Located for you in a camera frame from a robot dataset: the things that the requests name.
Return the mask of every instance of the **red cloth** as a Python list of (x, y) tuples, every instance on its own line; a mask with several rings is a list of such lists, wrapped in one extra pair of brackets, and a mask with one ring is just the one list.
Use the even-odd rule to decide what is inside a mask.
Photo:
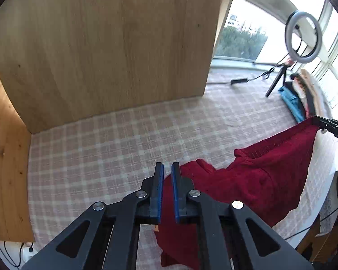
[[(180, 167), (195, 189), (225, 203), (240, 200), (269, 226), (298, 206), (318, 127), (312, 118), (244, 149), (235, 149), (235, 160), (226, 169), (215, 169), (202, 159)], [(162, 266), (176, 263), (199, 269), (196, 225), (175, 223), (171, 175), (164, 180), (158, 245)]]

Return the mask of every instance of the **wooden wall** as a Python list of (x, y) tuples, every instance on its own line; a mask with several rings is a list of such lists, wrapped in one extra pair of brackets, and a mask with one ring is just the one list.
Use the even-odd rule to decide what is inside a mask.
[(0, 82), (0, 241), (34, 241), (27, 198), (30, 139)]
[(6, 0), (0, 78), (32, 133), (201, 96), (221, 0)]

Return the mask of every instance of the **plaid tablecloth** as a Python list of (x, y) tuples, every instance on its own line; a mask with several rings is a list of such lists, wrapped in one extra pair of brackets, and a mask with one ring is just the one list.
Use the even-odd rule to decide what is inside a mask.
[[(242, 72), (212, 69), (208, 82), (248, 76), (248, 71), (244, 76)], [(216, 168), (227, 167), (234, 160), (234, 149), (295, 125), (276, 92), (280, 84), (265, 98), (270, 84), (270, 79), (233, 86), (208, 84), (203, 97), (112, 112), (33, 135), (28, 200), (37, 247), (46, 245), (92, 203), (118, 202), (138, 190), (142, 180), (153, 175), (157, 161), (164, 163), (166, 175), (172, 162), (197, 158)], [(281, 236), (298, 231), (323, 194), (333, 145), (332, 135), (317, 134), (300, 204), (274, 227)], [(153, 227), (143, 225), (137, 269), (160, 269), (160, 253)]]

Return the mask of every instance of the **tree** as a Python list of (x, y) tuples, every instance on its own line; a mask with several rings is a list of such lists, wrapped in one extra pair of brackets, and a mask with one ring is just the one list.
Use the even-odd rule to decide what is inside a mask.
[(256, 60), (267, 38), (265, 34), (261, 34), (261, 29), (250, 34), (248, 31), (227, 26), (222, 31), (215, 55)]

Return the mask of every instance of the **triangular cutout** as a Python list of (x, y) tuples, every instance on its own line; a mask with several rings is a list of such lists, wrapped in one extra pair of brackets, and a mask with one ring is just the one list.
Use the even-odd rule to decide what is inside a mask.
[(78, 255), (82, 241), (87, 234), (90, 221), (85, 220), (80, 224), (70, 235), (68, 235), (56, 248), (56, 251), (68, 256), (70, 258), (76, 258)]
[(273, 240), (262, 228), (260, 228), (253, 219), (248, 218), (245, 220), (245, 222), (251, 233), (259, 256), (265, 257), (280, 249), (280, 246), (277, 244), (277, 242)]

